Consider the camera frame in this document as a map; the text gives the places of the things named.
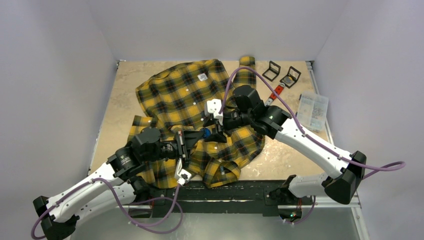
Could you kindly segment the yellow black plaid shirt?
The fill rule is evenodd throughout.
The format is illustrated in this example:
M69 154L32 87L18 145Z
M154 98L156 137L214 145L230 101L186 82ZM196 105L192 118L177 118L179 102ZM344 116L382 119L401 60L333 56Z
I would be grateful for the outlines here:
M151 76L135 90L144 116L134 117L128 138L149 127L159 129L165 141L179 130L200 130L208 100L226 98L227 107L236 105L231 93L226 93L228 78L218 59L180 63ZM225 143L200 140L187 170L200 176L207 188L237 182L242 168L261 153L265 140L250 126L235 129Z

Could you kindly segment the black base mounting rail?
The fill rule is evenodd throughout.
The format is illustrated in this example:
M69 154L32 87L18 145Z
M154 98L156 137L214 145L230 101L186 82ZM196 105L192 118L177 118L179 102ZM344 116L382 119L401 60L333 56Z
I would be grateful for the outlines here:
M175 207L174 188L161 189L145 183L141 178L129 183L130 215L136 218L162 218L168 211L196 214L261 214L296 221L303 208L313 203L311 197L298 198L288 190L286 180L240 180L227 185L207 188L200 181L180 187Z

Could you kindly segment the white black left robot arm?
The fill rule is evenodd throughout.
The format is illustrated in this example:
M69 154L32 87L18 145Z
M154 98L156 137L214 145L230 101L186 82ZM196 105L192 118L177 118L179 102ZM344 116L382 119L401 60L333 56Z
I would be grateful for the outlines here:
M76 185L55 196L33 200L38 219L31 229L31 238L67 240L78 224L95 214L114 207L123 209L133 202L151 202L150 187L139 175L150 163L175 160L174 179L180 188L192 178L185 169L192 149L209 136L206 128L178 130L172 140L162 140L159 129L143 129Z

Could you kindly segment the black square frame left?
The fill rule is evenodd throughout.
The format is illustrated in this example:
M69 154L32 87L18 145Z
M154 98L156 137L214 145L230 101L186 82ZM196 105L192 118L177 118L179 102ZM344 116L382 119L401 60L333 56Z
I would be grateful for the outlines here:
M273 82L280 74L281 66L270 60L268 68L262 73L262 76L270 82Z

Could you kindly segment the black square frame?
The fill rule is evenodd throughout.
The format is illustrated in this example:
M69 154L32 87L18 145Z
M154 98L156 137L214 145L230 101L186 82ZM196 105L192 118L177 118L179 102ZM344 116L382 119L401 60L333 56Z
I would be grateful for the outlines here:
M299 70L297 70L295 67L290 66L289 69L288 69L288 71L287 71L287 73L286 73L286 75L279 82L280 83L284 83L285 84L285 87L288 88L288 89L290 89L291 87L293 87L298 82L298 80L300 79L301 74L302 73ZM292 80L293 80L293 82L287 84L285 82L285 77L291 77Z
M270 82L273 82L280 74L281 66L270 60L268 68L262 73L262 76Z

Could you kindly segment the black square frame right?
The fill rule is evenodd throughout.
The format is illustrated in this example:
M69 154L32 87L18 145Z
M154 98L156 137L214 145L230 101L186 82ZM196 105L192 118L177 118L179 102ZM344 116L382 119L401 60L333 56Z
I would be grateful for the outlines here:
M285 87L288 88L288 89L290 89L291 87L293 87L298 82L298 80L300 79L301 74L302 73L299 70L297 70L295 67L290 66L289 69L288 69L288 71L287 71L287 73L286 73L286 75L279 82L280 83L284 83L285 84ZM291 77L292 80L293 80L293 82L287 84L285 82L285 77Z

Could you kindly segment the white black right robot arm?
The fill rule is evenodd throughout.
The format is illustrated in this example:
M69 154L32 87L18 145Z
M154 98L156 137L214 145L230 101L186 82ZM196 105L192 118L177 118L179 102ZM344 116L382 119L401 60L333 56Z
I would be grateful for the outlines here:
M357 150L350 153L318 137L285 110L275 105L265 105L256 89L249 85L237 87L233 92L236 107L230 112L220 112L220 99L207 100L204 105L204 126L214 125L208 142L223 142L224 133L251 126L261 135L268 136L295 149L324 173L312 176L291 176L281 189L280 196L288 204L306 196L328 196L333 201L348 205L365 177L367 157Z

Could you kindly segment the clear plastic screw box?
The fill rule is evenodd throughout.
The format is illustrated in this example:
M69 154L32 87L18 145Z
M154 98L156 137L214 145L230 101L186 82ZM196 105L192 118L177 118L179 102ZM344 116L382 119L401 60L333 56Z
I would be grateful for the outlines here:
M328 105L328 97L304 91L299 97L297 120L311 131L322 131L325 128Z

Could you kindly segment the red handled adjustable wrench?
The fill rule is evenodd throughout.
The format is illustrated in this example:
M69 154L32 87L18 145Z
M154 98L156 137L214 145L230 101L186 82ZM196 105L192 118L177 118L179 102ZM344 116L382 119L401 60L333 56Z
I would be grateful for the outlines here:
M284 88L286 87L286 85L284 84L284 83L280 83L275 89L274 89L274 91L275 91L275 94L274 93L272 93L269 97L268 97L268 99L266 100L266 102L265 102L265 106L270 106L272 103L273 103L273 101L277 98L277 96L279 96L281 93L282 93L282 91L284 90Z

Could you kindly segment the silver gold round brooch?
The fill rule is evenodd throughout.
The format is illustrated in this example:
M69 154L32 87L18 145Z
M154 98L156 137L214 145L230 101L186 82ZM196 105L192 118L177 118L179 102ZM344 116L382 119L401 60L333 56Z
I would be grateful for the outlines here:
M290 83L292 83L292 82L293 82L293 79L292 79L290 76L286 76L286 77L284 78L284 81L285 81L287 84L290 84Z

